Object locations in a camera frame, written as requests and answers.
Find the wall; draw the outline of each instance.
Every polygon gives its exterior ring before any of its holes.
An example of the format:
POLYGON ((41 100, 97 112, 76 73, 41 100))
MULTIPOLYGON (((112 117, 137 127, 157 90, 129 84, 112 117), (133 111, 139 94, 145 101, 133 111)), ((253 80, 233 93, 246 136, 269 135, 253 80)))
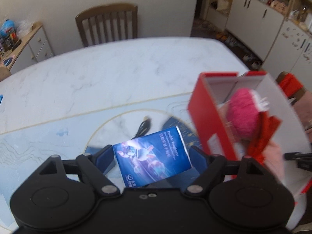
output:
POLYGON ((41 21, 56 55, 82 42, 75 17, 92 6, 111 2, 138 5, 138 36, 190 36, 196 0, 0 0, 0 20, 41 21))

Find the sticker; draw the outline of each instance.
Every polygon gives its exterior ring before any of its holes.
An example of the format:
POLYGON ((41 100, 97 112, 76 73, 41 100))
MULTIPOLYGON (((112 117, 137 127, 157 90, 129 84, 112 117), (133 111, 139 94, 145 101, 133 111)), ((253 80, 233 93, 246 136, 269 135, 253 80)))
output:
POLYGON ((211 154, 220 154, 224 156, 224 151, 217 134, 213 134, 210 137, 210 139, 207 141, 207 145, 210 149, 211 154))

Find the dining table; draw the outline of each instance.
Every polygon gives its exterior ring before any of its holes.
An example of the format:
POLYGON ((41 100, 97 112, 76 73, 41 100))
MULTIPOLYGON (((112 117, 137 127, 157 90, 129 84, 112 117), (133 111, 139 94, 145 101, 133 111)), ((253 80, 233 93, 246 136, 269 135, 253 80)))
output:
MULTIPOLYGON (((49 156, 129 140, 145 117, 149 133, 172 117, 196 133, 187 105, 211 71, 248 68, 217 40, 142 38, 57 55, 0 82, 0 234, 18 227, 10 197, 49 156)), ((122 186, 116 173, 110 180, 122 186)))

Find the plastic bag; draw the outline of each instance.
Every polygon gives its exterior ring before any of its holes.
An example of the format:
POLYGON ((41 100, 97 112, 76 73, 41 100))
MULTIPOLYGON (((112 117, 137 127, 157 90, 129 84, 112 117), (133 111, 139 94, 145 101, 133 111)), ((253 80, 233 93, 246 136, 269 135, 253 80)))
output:
POLYGON ((226 10, 228 6, 229 6, 228 0, 218 0, 216 10, 217 11, 226 10))
POLYGON ((19 39, 27 35, 32 31, 32 22, 29 22, 27 20, 18 21, 15 23, 16 25, 16 34, 19 39))

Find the blue tissue package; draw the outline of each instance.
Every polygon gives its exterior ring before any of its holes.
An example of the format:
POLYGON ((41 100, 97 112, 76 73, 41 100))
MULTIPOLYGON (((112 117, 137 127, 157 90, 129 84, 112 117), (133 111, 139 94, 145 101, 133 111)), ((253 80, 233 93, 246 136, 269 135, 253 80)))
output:
POLYGON ((172 127, 113 146, 126 187, 141 187, 191 169, 180 130, 172 127))

